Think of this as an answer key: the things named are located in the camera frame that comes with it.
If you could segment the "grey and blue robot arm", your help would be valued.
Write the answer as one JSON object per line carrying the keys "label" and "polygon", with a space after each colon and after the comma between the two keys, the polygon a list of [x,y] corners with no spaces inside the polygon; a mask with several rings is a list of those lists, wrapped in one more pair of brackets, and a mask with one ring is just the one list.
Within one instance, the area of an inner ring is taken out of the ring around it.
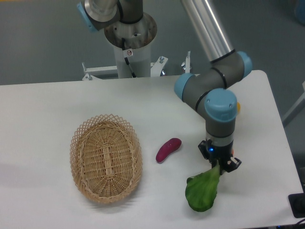
{"label": "grey and blue robot arm", "polygon": [[[241,161],[232,151],[237,99],[229,87],[250,74],[252,61],[246,53],[235,51],[209,1],[184,0],[182,5],[211,68],[200,75],[183,73],[174,92],[205,119],[206,137],[198,146],[203,157],[220,173],[232,172]],[[104,31],[115,51],[119,78],[153,75],[149,46],[157,25],[143,11],[141,0],[84,0],[77,9],[90,31]]]}

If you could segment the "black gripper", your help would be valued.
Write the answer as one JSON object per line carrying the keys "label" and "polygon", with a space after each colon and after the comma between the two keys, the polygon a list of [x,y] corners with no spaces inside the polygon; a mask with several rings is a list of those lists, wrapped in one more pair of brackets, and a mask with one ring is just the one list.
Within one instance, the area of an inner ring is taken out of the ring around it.
{"label": "black gripper", "polygon": [[241,160],[232,155],[233,141],[226,146],[215,146],[212,143],[212,140],[203,140],[198,148],[204,159],[211,164],[211,168],[220,166],[220,175],[235,171],[241,165]]}

